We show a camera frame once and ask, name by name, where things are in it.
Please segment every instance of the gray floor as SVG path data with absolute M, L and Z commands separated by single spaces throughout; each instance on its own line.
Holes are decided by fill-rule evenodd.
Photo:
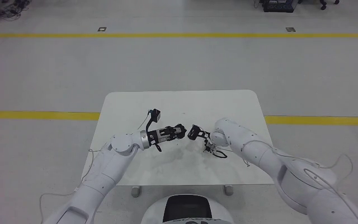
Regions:
M 295 13 L 263 13 L 249 0 L 33 1 L 2 33 L 358 32 L 358 1 L 306 0 Z M 0 110 L 99 112 L 114 91 L 250 89 L 265 115 L 357 116 L 357 39 L 0 39 Z M 0 223 L 39 223 L 38 199 L 78 184 L 96 122 L 0 120 Z M 357 166 L 358 127 L 268 126 L 282 150 Z M 346 162 L 336 168 L 349 171 Z M 356 168 L 342 185 L 358 204 Z M 153 186 L 137 199 L 116 187 L 96 223 L 139 223 L 156 200 L 199 193 L 225 205 L 236 223 L 308 223 L 272 185 Z M 45 216 L 67 199 L 44 198 Z

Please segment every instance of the table leg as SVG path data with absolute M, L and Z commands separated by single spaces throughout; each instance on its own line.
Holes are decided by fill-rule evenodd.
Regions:
M 232 185 L 224 185 L 224 192 L 227 196 L 231 196 L 234 194 L 234 188 Z
M 142 186 L 132 186 L 132 197 L 137 198 L 140 196 L 140 192 L 142 191 Z

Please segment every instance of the yellow stripe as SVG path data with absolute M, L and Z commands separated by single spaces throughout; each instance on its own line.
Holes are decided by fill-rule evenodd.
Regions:
M 0 119 L 98 120 L 100 113 L 59 111 L 0 111 Z M 265 116 L 267 124 L 358 125 L 356 116 Z
M 358 34 L 117 33 L 0 34 L 0 38 L 358 38 Z
M 0 119 L 98 120 L 100 113 L 57 111 L 0 111 Z
M 266 124 L 358 125 L 353 116 L 265 116 Z

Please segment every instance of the wire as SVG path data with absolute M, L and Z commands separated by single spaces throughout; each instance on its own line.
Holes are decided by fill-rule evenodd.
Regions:
M 81 184 L 82 184 L 82 182 L 83 182 L 83 179 L 88 175 L 88 173 L 90 173 L 90 170 L 91 170 L 92 165 L 93 165 L 93 161 L 94 161 L 94 159 L 95 159 L 95 154 L 94 154 L 94 152 L 99 152 L 100 150 L 95 150 L 95 151 L 93 151 L 92 149 L 89 149 L 88 151 L 89 151 L 89 152 L 92 152 L 91 165 L 89 166 L 89 169 L 88 169 L 87 173 L 81 178 L 81 182 L 78 184 L 78 186 L 74 189 L 73 192 L 71 192 L 71 193 L 69 193 L 69 194 L 44 193 L 44 194 L 42 194 L 42 195 L 40 196 L 40 198 L 39 198 L 39 206 L 40 206 L 40 214 L 41 214 L 41 222 L 40 222 L 41 224 L 43 224 L 43 222 L 44 222 L 43 208 L 42 208 L 42 205 L 41 205 L 43 196 L 45 196 L 45 195 L 70 196 L 70 195 L 74 194 L 74 193 L 78 190 L 78 188 L 81 186 Z
M 258 6 L 262 4 L 262 3 L 260 3 L 260 0 L 258 0 L 257 6 L 255 6 L 255 3 L 256 3 L 256 0 L 253 1 L 253 7 L 254 7 L 254 8 L 258 8 Z
M 139 130 L 139 128 L 144 124 L 144 122 L 147 120 L 148 116 L 149 116 L 149 112 L 148 112 L 147 116 L 145 117 L 144 121 L 142 122 L 142 124 L 137 128 L 137 130 Z
M 350 170 L 350 172 L 349 172 L 344 178 L 342 178 L 341 180 L 338 181 L 338 183 L 337 183 L 337 185 L 336 185 L 337 190 L 336 190 L 328 181 L 326 181 L 324 178 L 322 178 L 322 177 L 320 177 L 319 175 L 317 175 L 317 174 L 316 174 L 315 172 L 313 172 L 312 170 L 304 168 L 303 171 L 306 173 L 306 175 L 307 175 L 308 177 L 310 177 L 312 180 L 314 180 L 317 184 L 319 184 L 319 185 L 320 185 L 321 187 L 323 187 L 324 189 L 327 189 L 327 188 L 326 188 L 325 186 L 323 186 L 320 182 L 318 182 L 315 178 L 313 178 L 311 175 L 308 175 L 308 174 L 307 174 L 307 171 L 310 172 L 310 173 L 312 173 L 313 175 L 317 176 L 317 177 L 320 178 L 325 184 L 327 184 L 334 192 L 331 192 L 329 189 L 327 189 L 327 190 L 329 190 L 329 191 L 330 191 L 331 193 L 333 193 L 333 194 L 334 194 L 334 193 L 337 194 L 337 195 L 342 199 L 342 201 L 347 205 L 347 207 L 350 209 L 350 211 L 354 214 L 354 216 L 355 216 L 355 217 L 357 218 L 357 220 L 358 220 L 358 215 L 354 212 L 354 210 L 351 208 L 351 206 L 348 204 L 348 202 L 347 202 L 347 201 L 339 194 L 339 192 L 338 192 L 338 187 L 339 187 L 339 185 L 340 185 L 349 175 L 351 175 L 351 173 L 353 172 L 353 162 L 352 162 L 351 158 L 350 158 L 348 155 L 346 155 L 346 154 L 341 154 L 341 155 L 337 158 L 336 162 L 334 162 L 333 165 L 331 165 L 331 166 L 326 166 L 326 167 L 325 167 L 325 166 L 321 166 L 321 165 L 318 164 L 318 163 L 310 162 L 310 161 L 308 161 L 308 160 L 306 160 L 306 159 L 304 159 L 304 158 L 295 157 L 295 156 L 286 156 L 286 155 L 279 154 L 279 153 L 275 152 L 275 151 L 277 150 L 277 148 L 274 149 L 273 146 L 269 145 L 268 143 L 266 143 L 266 142 L 264 142 L 264 141 L 260 141 L 260 140 L 251 140 L 251 141 L 246 142 L 246 143 L 243 145 L 243 147 L 241 148 L 241 151 L 243 151 L 244 148 L 245 148 L 245 146 L 246 146 L 247 144 L 251 143 L 251 142 L 262 142 L 262 143 L 268 145 L 268 146 L 271 148 L 272 152 L 273 152 L 274 154 L 278 155 L 278 156 L 300 159 L 300 160 L 303 160 L 303 161 L 305 161 L 305 162 L 308 162 L 308 163 L 312 164 L 313 166 L 318 166 L 318 168 L 321 168 L 321 169 L 330 169 L 330 168 L 335 167 L 335 166 L 338 164 L 338 162 L 339 162 L 339 160 L 341 159 L 341 157 L 342 157 L 342 156 L 346 156 L 346 157 L 349 159 L 349 162 L 350 162 L 350 164 L 351 164 L 351 170 Z
M 322 186 L 323 188 L 327 189 L 325 186 L 323 186 L 320 182 L 318 182 L 316 179 L 314 179 L 313 177 L 311 177 L 310 175 L 307 174 L 307 171 L 310 172 L 311 174 L 315 175 L 316 177 L 320 178 L 321 181 L 323 181 L 325 184 L 327 184 L 334 192 L 335 194 L 338 195 L 338 197 L 340 197 L 342 199 L 342 201 L 347 205 L 347 207 L 349 208 L 349 210 L 353 213 L 353 215 L 356 217 L 356 219 L 358 220 L 358 215 L 354 212 L 354 210 L 352 209 L 352 207 L 348 204 L 347 200 L 345 198 L 343 198 L 339 192 L 334 189 L 334 187 L 326 180 L 324 180 L 322 177 L 320 177 L 318 174 L 316 174 L 315 172 L 313 172 L 312 170 L 306 169 L 304 168 L 303 171 L 305 172 L 305 174 L 307 176 L 309 176 L 312 180 L 314 180 L 317 184 L 319 184 L 320 186 Z

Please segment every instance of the tabletop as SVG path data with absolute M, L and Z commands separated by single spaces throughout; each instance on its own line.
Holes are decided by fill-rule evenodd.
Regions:
M 220 118 L 229 118 L 272 143 L 260 103 L 251 90 L 212 90 L 177 92 L 113 92 L 106 96 L 93 136 L 91 149 L 99 150 L 111 136 L 133 133 L 149 109 L 161 111 L 158 123 L 149 130 L 193 124 L 211 132 Z M 140 130 L 145 129 L 146 122 Z M 228 185 L 272 184 L 271 178 L 254 165 L 247 167 L 233 152 L 228 158 L 217 158 L 203 152 L 203 139 L 187 137 L 139 150 L 118 185 Z M 92 160 L 89 153 L 83 169 Z

